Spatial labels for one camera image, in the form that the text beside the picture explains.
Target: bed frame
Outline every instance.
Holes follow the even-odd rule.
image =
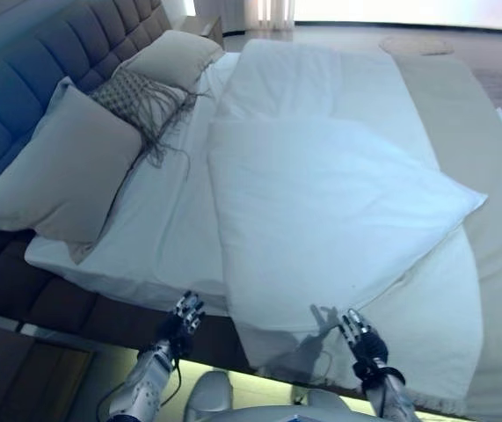
[[[0,173],[29,141],[59,80],[68,75],[92,90],[171,24],[160,0],[98,0],[74,4],[42,27],[0,53]],[[28,265],[32,238],[32,231],[0,232],[0,316],[119,346],[139,348],[154,338],[163,312],[110,300]],[[191,359],[252,372],[227,317],[206,319]]]

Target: bedding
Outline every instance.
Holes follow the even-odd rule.
[[[386,113],[373,113],[374,104],[378,104],[378,108],[386,110]],[[431,169],[438,168],[426,131],[397,66],[390,56],[383,53],[341,55],[317,47],[250,41],[218,106],[214,127],[225,130],[218,132],[215,129],[219,137],[211,139],[211,142],[227,142],[228,128],[231,136],[239,133],[239,137],[245,139],[246,135],[243,134],[250,130],[249,127],[272,118],[306,120],[327,117],[354,120],[370,127],[372,132],[407,151],[424,165]],[[238,130],[233,128],[234,122],[241,123]],[[268,139],[272,140],[276,135],[280,137],[280,133],[274,132]],[[309,142],[310,147],[315,148],[314,141]],[[250,173],[248,168],[245,167],[245,170],[247,174]],[[224,205],[218,203],[218,210]],[[225,260],[223,264],[224,276],[227,277],[231,274],[229,266],[234,264]],[[244,262],[237,261],[236,265],[243,266]],[[258,265],[256,271],[259,273],[262,270],[260,264],[255,265]],[[265,277],[268,276],[268,265],[269,261],[266,262]],[[294,327],[288,328],[287,324],[267,327],[267,322],[257,326],[250,315],[244,314],[244,298],[254,285],[247,282],[242,288],[233,284],[233,280],[225,281],[229,313],[252,366],[273,367],[277,377],[282,375],[280,370],[283,368],[287,374],[303,372],[307,368],[304,371],[308,373],[307,378],[300,381],[312,378],[347,388],[357,385],[346,344],[336,332],[326,335],[324,344],[316,350],[316,354],[306,353],[299,360],[291,358],[291,352],[304,338],[326,334],[330,322],[325,322],[326,325],[315,331],[299,330],[299,325],[309,328],[314,321],[309,309],[297,317],[300,314],[296,313],[293,305],[282,305],[278,308],[277,317],[293,321]],[[303,282],[300,279],[297,286],[291,285],[292,289],[296,293],[300,288],[306,288],[308,293],[315,288],[322,289],[322,281],[317,277],[311,277],[310,287],[303,287]],[[393,351],[390,362],[404,371],[409,388],[416,393],[415,398],[420,404],[442,411],[463,412],[463,398],[467,394],[482,343],[477,282],[475,260],[467,237],[459,228],[418,267],[406,273],[400,282],[377,299],[378,303],[388,305],[378,307],[385,309],[383,314],[371,307],[365,308],[367,316],[375,321],[378,328],[382,326],[384,338]],[[264,293],[260,286],[257,285],[256,295]],[[317,293],[317,297],[324,295],[322,297],[326,298],[328,293]],[[295,297],[284,292],[284,289],[270,289],[268,294],[286,305],[284,295]],[[341,302],[311,304],[329,309],[332,306],[344,306]],[[448,309],[451,318],[436,321],[436,315],[442,309]],[[321,312],[327,317],[323,308]],[[264,321],[257,312],[255,317],[258,321]],[[464,325],[458,324],[459,319],[464,321]],[[430,338],[427,338],[429,328],[425,324],[428,321],[433,321],[434,336]],[[459,348],[453,349],[450,346],[452,344],[459,345]],[[326,363],[327,355],[331,356],[330,366]],[[307,363],[312,361],[316,361],[315,367]]]
[[[80,261],[140,147],[133,127],[64,79],[32,140],[0,175],[0,230],[34,229]]]
[[[87,290],[150,309],[170,309],[188,288],[206,312],[226,315],[221,250],[207,174],[207,125],[238,54],[227,53],[202,74],[189,116],[164,134],[170,151],[161,168],[143,159],[127,177],[107,230],[80,264],[65,246],[35,237],[25,253],[34,266]]]
[[[215,41],[169,30],[121,67],[161,84],[191,90],[206,66],[222,55],[223,49]]]
[[[485,199],[351,120],[216,120],[209,161],[230,315],[269,331],[370,303]]]

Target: gray pillow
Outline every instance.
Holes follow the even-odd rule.
[[[184,110],[191,109],[196,96],[160,84],[143,75],[118,69],[112,78],[90,94],[120,119],[142,134],[143,151],[160,164],[168,147],[161,142],[164,130]]]
[[[0,175],[0,230],[34,229],[67,242],[71,252],[76,244],[84,251],[98,239],[142,141],[75,87],[56,96],[32,140]]]
[[[215,41],[169,30],[121,66],[161,84],[190,91],[208,64],[223,54]]]

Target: nightstand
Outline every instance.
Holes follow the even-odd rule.
[[[209,38],[218,43],[223,48],[222,19],[202,18],[200,16],[186,16],[182,24],[177,28],[185,33],[193,33],[200,37]]]

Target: cable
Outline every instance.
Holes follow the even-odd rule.
[[[108,397],[110,397],[113,393],[118,391],[123,385],[124,385],[124,382],[120,382],[113,389],[111,389],[106,394],[104,394],[100,400],[98,400],[98,404],[96,405],[96,420],[97,420],[97,422],[100,422],[100,408],[102,407],[102,404],[104,404],[104,402],[108,399]]]
[[[180,373],[180,360],[178,360],[178,359],[174,360],[174,369],[176,369],[176,371],[178,373],[178,386],[174,390],[174,392],[169,396],[169,398],[167,398],[165,401],[163,401],[163,403],[161,404],[161,407],[164,407],[167,403],[169,403],[172,400],[172,398],[174,398],[177,395],[178,391],[180,390],[180,387],[182,386],[182,374]]]

